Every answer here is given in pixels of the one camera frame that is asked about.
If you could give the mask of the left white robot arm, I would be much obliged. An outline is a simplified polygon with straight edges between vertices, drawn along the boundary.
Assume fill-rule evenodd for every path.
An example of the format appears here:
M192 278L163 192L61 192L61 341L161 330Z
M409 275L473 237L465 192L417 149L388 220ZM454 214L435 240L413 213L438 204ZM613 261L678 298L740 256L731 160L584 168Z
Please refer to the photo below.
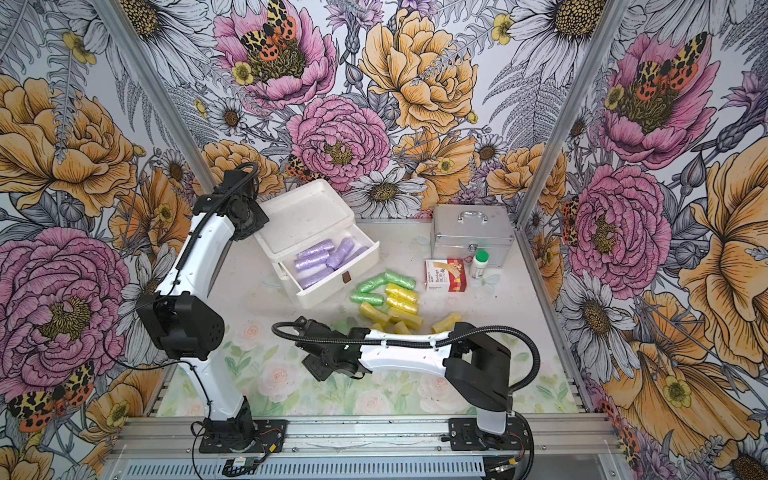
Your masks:
M231 245L263 228L255 162L224 172L211 194L192 208L189 233L166 277L137 301L136 312L156 348L181 364L204 401L203 431L242 449L255 436L250 407L223 360L214 358L226 330L209 295Z

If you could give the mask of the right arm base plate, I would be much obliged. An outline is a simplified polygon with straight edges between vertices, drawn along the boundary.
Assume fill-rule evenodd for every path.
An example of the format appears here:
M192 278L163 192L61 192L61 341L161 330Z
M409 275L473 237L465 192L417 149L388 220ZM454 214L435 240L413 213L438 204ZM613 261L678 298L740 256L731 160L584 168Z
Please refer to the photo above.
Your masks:
M448 433L441 438L452 451L513 451L529 452L534 448L528 421L522 415L508 417L500 434L480 429L476 418L457 417L448 420Z

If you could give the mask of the silver metal case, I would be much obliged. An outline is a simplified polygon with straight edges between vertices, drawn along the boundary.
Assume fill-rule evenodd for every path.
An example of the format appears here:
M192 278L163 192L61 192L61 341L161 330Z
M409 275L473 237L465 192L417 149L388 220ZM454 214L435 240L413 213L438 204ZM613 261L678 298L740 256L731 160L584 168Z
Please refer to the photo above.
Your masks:
M515 240L502 206L439 204L433 210L433 259L466 259L482 250L488 268L501 268Z

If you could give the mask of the white bottle green cap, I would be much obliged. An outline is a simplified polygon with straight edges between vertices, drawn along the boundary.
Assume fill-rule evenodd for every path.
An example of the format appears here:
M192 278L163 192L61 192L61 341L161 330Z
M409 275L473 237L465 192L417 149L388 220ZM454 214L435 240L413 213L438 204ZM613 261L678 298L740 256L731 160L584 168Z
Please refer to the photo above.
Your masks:
M472 257L469 275L473 279L480 279L488 266L489 254L485 250L477 250Z

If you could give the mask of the right aluminium corner post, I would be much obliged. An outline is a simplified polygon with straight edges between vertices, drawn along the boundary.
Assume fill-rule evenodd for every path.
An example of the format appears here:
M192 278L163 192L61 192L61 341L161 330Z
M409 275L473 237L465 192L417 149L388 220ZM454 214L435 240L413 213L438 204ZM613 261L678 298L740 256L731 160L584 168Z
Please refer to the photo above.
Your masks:
M523 203L515 223L516 229L520 232L523 231L543 193L546 181L555 167L562 145L576 118L581 102L592 88L592 82L596 78L603 58L610 51L610 45L620 28L629 4L630 1L628 0L614 0L608 1L605 6L600 22L586 51L586 57L581 66L576 70L574 82L560 110L553 131L546 142L539 168L533 175L531 184L523 197Z

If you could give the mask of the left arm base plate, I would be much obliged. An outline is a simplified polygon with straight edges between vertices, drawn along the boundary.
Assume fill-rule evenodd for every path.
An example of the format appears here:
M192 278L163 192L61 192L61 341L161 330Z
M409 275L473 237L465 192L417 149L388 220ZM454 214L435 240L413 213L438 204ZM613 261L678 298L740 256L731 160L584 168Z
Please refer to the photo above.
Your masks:
M199 452L203 454L281 452L288 422L276 419L228 419L203 422Z

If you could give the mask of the white pulled-out drawer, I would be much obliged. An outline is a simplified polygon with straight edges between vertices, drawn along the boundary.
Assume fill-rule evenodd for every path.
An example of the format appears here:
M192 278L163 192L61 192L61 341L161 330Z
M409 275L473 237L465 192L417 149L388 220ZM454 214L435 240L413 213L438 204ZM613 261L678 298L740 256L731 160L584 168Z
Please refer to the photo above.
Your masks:
M361 281L379 259L380 243L352 224L323 233L306 247L291 247L273 267L291 301L310 308Z

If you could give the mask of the left aluminium corner post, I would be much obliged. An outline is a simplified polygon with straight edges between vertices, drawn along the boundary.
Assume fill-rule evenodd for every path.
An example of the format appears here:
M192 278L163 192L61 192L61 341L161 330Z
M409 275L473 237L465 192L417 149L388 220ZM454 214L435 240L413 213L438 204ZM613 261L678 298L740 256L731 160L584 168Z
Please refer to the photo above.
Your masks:
M178 150L185 156L201 188L205 193L210 193L214 188L214 177L191 132L163 85L154 61L145 51L145 47L128 17L123 13L120 2L96 1L94 9L112 35L119 51L124 54L127 64L136 75L137 82L162 118Z

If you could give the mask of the purple trash bag roll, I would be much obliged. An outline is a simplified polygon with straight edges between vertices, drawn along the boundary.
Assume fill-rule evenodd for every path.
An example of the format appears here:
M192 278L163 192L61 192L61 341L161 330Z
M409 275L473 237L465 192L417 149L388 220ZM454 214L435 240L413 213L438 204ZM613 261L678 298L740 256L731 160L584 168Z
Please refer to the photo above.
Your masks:
M324 280L326 277L332 275L335 270L331 267L324 267L323 269L299 280L300 287L302 289L308 289L318 282Z
M353 238L350 236L344 237L339 246L327 258L326 266L332 270L337 270L351 254L354 247L355 241Z
M334 251L335 244L332 240L326 239L323 240L301 252L298 253L297 259L298 260L304 260L304 259L326 259L330 256L330 254Z
M318 266L324 266L330 257L327 250L318 251L303 257L298 257L294 261L294 268L298 271L306 271Z

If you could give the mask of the white drawer cabinet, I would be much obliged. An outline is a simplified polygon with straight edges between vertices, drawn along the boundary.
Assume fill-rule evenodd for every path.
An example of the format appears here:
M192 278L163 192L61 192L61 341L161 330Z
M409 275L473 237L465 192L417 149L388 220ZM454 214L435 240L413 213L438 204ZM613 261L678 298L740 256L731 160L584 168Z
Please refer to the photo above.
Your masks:
M291 247L356 224L352 209L325 180L315 180L261 204L268 217L255 238L272 266Z

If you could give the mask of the red white cardboard box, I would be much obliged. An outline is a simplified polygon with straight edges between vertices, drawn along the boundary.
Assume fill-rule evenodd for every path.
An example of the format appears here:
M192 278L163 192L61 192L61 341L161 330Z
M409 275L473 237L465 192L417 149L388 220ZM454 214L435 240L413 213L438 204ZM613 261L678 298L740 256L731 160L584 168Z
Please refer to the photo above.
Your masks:
M425 261L427 291L460 293L467 288L464 262L461 259L428 259Z

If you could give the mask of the aluminium front rail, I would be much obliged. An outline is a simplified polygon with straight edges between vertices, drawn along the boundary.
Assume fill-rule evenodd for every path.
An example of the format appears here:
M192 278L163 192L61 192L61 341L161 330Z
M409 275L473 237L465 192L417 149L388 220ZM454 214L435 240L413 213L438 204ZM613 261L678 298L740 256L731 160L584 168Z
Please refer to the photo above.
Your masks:
M525 414L529 424L527 455L614 454L619 442L602 414ZM461 435L448 415L289 417L282 450L270 460L345 457L458 456L451 440ZM140 418L129 421L108 455L118 459L229 458L192 448L192 417Z

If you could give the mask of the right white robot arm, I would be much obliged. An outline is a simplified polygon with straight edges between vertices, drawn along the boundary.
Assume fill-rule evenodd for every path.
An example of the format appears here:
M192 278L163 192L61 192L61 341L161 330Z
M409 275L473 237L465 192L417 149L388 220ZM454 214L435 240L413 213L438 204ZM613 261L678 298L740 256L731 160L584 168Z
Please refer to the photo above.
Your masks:
M320 382L333 374L362 379L395 370L432 375L475 407L480 431L497 436L506 431L511 352L466 322L434 335L369 328L343 334L304 317L291 328L295 346L307 353L305 368Z

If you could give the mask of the aluminium corner post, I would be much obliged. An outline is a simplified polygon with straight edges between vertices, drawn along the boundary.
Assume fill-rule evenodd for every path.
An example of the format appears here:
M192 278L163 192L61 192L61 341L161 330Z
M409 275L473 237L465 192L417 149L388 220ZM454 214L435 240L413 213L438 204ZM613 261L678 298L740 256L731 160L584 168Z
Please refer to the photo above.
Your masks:
M145 51L145 47L128 17L123 13L120 2L96 1L94 9L112 35L119 51L124 54L127 64L136 75L137 82L162 118L178 150L185 156L201 188L205 193L210 193L214 188L214 177L191 132L163 85L154 61Z
M531 184L523 197L523 203L515 223L516 229L520 232L523 231L543 193L546 181L555 167L562 145L576 118L581 102L592 88L592 82L596 78L603 58L610 51L610 45L620 28L629 4L630 1L628 0L614 0L608 1L605 6L600 22L586 51L586 57L581 66L576 70L574 82L560 110L553 131L546 142L539 168L533 175Z

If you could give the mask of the green trash bag roll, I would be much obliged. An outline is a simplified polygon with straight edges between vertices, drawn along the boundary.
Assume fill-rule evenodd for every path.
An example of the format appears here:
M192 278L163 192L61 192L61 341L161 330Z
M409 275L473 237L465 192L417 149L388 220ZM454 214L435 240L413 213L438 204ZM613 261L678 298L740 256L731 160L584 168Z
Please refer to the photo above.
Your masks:
M355 291L350 294L349 299L353 303L357 303L357 304L367 303L374 307L383 306L386 303L386 299L384 296L376 293L370 293L370 292Z
M348 333L349 339L362 340L371 332L370 328L366 327L353 327Z
M384 277L388 283L395 284L411 291L416 289L416 280L412 277L401 275L390 269L387 269L384 272Z
M388 283L384 274L377 275L370 279L367 279L357 285L356 291L360 293L371 293L377 288L386 285Z

